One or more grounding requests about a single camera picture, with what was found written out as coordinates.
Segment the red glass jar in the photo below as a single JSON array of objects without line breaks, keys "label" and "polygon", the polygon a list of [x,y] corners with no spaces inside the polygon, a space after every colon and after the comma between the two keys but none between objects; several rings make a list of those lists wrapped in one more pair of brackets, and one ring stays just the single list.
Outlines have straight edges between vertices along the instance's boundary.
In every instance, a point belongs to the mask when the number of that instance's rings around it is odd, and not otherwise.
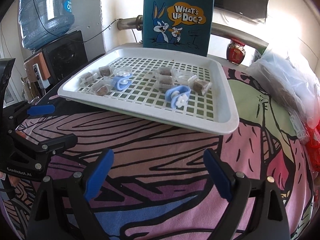
[{"label": "red glass jar", "polygon": [[226,58],[229,62],[240,65],[245,58],[245,44],[235,38],[231,38],[227,47]]}]

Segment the orange white device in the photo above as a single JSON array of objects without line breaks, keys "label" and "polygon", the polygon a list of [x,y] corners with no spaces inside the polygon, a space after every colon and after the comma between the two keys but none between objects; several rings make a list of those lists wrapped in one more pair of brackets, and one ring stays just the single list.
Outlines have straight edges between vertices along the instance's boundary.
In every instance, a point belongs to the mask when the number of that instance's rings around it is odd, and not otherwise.
[{"label": "orange white device", "polygon": [[38,83],[41,89],[47,89],[50,86],[51,74],[42,52],[26,59],[24,68],[31,83]]}]

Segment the cartoon print blanket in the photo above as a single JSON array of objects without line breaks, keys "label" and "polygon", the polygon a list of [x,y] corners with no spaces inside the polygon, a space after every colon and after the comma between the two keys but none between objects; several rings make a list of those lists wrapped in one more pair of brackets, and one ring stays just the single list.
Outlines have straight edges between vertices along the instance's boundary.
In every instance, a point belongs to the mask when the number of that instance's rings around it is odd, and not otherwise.
[{"label": "cartoon print blanket", "polygon": [[18,132],[37,143],[73,133],[77,145],[52,157],[47,173],[67,178],[104,148],[113,166],[90,205],[112,239],[206,239],[226,206],[203,164],[211,148],[249,178],[272,176],[281,191],[292,239],[309,227],[319,190],[287,111],[253,77],[224,68],[239,114],[228,135],[168,126],[68,101],[53,88],[41,104],[52,115],[25,120]]}]

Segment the metal bed rail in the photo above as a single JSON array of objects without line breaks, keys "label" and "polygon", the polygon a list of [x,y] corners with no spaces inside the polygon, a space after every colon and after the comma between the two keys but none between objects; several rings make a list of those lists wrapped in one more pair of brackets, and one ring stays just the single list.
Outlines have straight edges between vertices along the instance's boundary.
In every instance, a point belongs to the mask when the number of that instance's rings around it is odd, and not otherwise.
[{"label": "metal bed rail", "polygon": [[[121,18],[117,21],[118,30],[137,29],[138,31],[140,31],[142,30],[142,27],[143,15],[138,15],[134,18]],[[212,23],[211,34],[227,39],[235,38],[243,42],[245,45],[255,48],[260,53],[263,53],[268,47],[268,43],[260,38],[245,33],[244,31],[240,31],[238,29],[234,29],[218,23]]]}]

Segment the brown snack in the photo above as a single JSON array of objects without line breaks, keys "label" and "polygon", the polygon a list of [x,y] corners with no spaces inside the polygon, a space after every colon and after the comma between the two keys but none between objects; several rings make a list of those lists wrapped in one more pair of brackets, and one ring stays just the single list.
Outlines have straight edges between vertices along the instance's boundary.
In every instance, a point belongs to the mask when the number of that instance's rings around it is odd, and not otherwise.
[{"label": "brown snack", "polygon": [[212,87],[210,81],[201,80],[198,77],[189,81],[189,87],[201,96],[205,96]]},{"label": "brown snack", "polygon": [[171,67],[159,67],[156,70],[156,74],[165,75],[165,76],[175,76],[176,71]]},{"label": "brown snack", "polygon": [[160,76],[156,82],[156,88],[165,93],[175,86],[175,79],[172,76]]},{"label": "brown snack", "polygon": [[84,75],[80,76],[80,84],[88,86],[92,84],[97,79],[97,73],[87,72]]},{"label": "brown snack", "polygon": [[97,96],[105,96],[111,90],[113,86],[105,81],[99,81],[98,83],[92,86],[92,92],[95,93]]}]

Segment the clear plastic bag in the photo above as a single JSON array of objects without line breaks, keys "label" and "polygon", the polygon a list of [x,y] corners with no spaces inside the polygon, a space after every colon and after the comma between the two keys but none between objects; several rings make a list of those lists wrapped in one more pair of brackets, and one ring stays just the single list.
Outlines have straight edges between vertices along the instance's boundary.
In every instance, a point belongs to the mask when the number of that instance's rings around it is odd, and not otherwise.
[{"label": "clear plastic bag", "polygon": [[247,73],[289,112],[311,129],[319,124],[319,79],[300,53],[267,50]]}]

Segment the white perforated plastic tray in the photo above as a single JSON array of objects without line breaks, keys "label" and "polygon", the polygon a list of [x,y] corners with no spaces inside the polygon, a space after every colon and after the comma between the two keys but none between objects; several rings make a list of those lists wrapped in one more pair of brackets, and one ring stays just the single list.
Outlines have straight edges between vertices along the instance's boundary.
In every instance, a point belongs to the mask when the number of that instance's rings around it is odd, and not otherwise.
[{"label": "white perforated plastic tray", "polygon": [[[97,74],[100,67],[106,66],[130,70],[131,85],[123,91],[114,88],[99,96],[94,89],[102,84],[102,77],[94,77],[88,85],[81,81],[83,75]],[[195,74],[211,82],[212,87],[204,96],[192,91],[188,101],[180,103],[181,107],[171,108],[170,100],[158,90],[155,71],[159,67]],[[179,51],[116,48],[70,77],[57,93],[86,105],[199,132],[225,135],[239,126],[238,110],[221,64],[209,57]]]}]

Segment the black speaker cabinet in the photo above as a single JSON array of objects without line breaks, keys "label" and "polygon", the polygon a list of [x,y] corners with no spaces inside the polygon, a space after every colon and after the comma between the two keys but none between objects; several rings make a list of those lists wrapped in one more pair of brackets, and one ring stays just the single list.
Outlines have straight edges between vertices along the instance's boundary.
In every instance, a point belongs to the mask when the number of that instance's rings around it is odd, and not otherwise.
[{"label": "black speaker cabinet", "polygon": [[80,30],[64,35],[41,50],[51,75],[49,81],[54,85],[88,62]]}]

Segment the blue Bugs Bunny tote bag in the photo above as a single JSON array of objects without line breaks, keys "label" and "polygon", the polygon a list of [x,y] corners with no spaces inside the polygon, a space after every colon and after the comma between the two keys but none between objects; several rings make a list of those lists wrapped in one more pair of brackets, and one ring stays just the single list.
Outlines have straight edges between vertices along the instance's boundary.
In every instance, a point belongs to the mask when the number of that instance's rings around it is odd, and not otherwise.
[{"label": "blue Bugs Bunny tote bag", "polygon": [[143,47],[206,56],[214,0],[144,0]]}]

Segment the red plastic bag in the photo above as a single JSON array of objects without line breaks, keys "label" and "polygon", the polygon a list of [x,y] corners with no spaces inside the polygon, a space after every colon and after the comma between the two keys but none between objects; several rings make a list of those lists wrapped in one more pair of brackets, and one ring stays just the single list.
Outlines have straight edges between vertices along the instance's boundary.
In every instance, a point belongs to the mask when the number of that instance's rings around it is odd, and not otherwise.
[{"label": "red plastic bag", "polygon": [[306,133],[309,136],[308,142],[305,144],[306,151],[309,155],[309,159],[313,169],[319,172],[320,160],[319,160],[319,125],[316,128],[310,128],[305,125]]}]

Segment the green white box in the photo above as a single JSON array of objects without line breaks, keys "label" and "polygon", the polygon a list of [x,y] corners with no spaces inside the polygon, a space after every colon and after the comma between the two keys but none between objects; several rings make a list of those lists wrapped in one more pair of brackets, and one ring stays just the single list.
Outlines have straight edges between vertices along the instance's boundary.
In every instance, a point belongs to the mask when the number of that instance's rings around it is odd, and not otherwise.
[{"label": "green white box", "polygon": [[252,62],[255,62],[255,61],[259,60],[262,57],[262,55],[263,55],[263,53],[265,52],[266,49],[267,49],[266,47],[265,48],[256,49],[255,52],[254,52],[254,55],[253,55]]}]

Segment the blue water jug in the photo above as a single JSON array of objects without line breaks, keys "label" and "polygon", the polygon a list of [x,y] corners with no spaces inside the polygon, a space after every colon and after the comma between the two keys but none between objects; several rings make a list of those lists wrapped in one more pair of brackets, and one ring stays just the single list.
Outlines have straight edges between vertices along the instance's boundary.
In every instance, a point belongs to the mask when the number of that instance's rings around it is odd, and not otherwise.
[{"label": "blue water jug", "polygon": [[72,0],[20,0],[22,47],[38,50],[65,35],[74,24]]}]

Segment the blue flower hair claw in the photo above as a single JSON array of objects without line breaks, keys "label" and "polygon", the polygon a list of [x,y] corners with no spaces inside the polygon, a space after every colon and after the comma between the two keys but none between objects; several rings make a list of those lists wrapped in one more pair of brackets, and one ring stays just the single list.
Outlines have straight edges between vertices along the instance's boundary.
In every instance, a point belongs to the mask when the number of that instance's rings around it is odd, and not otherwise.
[{"label": "blue flower hair claw", "polygon": [[127,89],[131,85],[131,83],[132,82],[130,79],[120,80],[120,81],[116,81],[116,80],[112,79],[112,85],[113,85],[114,89],[118,90],[118,91],[123,91],[123,90]]}]

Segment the brown snack cube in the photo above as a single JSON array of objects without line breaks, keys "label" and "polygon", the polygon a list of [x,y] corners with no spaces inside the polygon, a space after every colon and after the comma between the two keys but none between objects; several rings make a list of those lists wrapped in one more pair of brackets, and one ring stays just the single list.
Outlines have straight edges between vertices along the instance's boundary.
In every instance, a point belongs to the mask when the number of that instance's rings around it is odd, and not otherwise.
[{"label": "brown snack cube", "polygon": [[98,68],[100,76],[110,77],[113,75],[114,68],[112,66],[103,66]]}]

